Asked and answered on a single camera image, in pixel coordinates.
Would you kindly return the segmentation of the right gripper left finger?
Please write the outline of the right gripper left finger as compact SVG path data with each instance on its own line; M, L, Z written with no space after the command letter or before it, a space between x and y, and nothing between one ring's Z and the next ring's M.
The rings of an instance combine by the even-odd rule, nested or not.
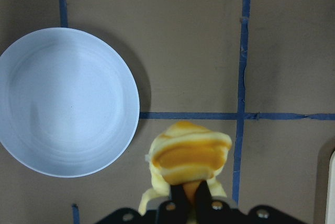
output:
M170 199L174 206L173 212L179 216L188 216L192 210L191 201L187 198L183 185L170 186Z

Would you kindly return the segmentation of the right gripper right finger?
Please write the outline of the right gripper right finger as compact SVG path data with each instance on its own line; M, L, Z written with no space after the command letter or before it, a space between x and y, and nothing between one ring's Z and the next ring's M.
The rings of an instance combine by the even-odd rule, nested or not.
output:
M195 207L209 208L212 201L212 196L206 181L200 182L195 192Z

